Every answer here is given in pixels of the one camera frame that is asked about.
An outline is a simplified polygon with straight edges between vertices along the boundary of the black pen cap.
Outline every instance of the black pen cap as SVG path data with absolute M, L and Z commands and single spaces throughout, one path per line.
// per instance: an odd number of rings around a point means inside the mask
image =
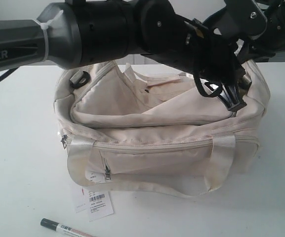
M 55 222 L 55 221 L 51 221 L 51 220 L 48 220 L 48 219 L 45 219 L 43 218 L 40 222 L 40 224 L 48 229 L 51 229 L 53 231 L 56 231 L 57 230 L 57 226 L 59 225 L 58 222 Z

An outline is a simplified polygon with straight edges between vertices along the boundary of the zipper pull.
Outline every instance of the zipper pull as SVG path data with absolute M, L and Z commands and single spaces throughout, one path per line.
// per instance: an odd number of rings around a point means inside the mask
M 111 170 L 106 166 L 106 169 L 105 169 L 105 180 L 111 180 L 112 177 L 111 177 Z
M 61 138 L 61 143 L 62 143 L 64 149 L 66 149 L 66 147 L 67 147 L 67 143 L 66 143 L 67 139 L 68 139 L 68 135 L 66 135 L 66 134 L 63 135 Z

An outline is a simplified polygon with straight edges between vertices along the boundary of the white bag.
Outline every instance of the white bag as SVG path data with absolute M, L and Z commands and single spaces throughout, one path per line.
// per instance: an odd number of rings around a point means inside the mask
M 68 148 L 71 178 L 91 191 L 151 191 L 188 198 L 168 186 L 134 181 L 137 174 L 204 176 L 208 191 L 229 173 L 249 167 L 259 142 L 269 88 L 253 61 L 243 64 L 252 85 L 237 114 L 218 98 L 204 98 L 186 74 L 146 77 L 127 64 L 124 73 L 106 62 L 65 71 L 54 107 Z M 73 89 L 70 79 L 91 75 Z M 106 183 L 86 172 L 105 174 Z

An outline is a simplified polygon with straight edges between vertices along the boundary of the marker pen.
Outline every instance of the marker pen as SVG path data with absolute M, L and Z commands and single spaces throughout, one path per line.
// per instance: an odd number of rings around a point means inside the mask
M 55 221 L 50 221 L 48 219 L 43 218 L 40 222 L 40 224 L 48 229 L 54 230 L 56 232 L 59 232 L 63 235 L 72 236 L 72 237 L 93 237 L 86 233 L 83 233 L 82 231 L 78 231 L 76 229 L 73 229 L 71 227 L 62 225 Z

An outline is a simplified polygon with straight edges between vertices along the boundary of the white table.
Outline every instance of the white table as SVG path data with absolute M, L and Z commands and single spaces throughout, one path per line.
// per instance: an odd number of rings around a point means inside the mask
M 272 92 L 259 134 L 263 150 L 245 175 L 229 177 L 204 202 L 113 192 L 115 214 L 76 214 L 53 93 L 62 70 L 23 67 L 0 84 L 0 237 L 56 237 L 52 219 L 97 237 L 285 237 L 285 63 L 259 64 Z M 136 65 L 141 73 L 176 72 Z

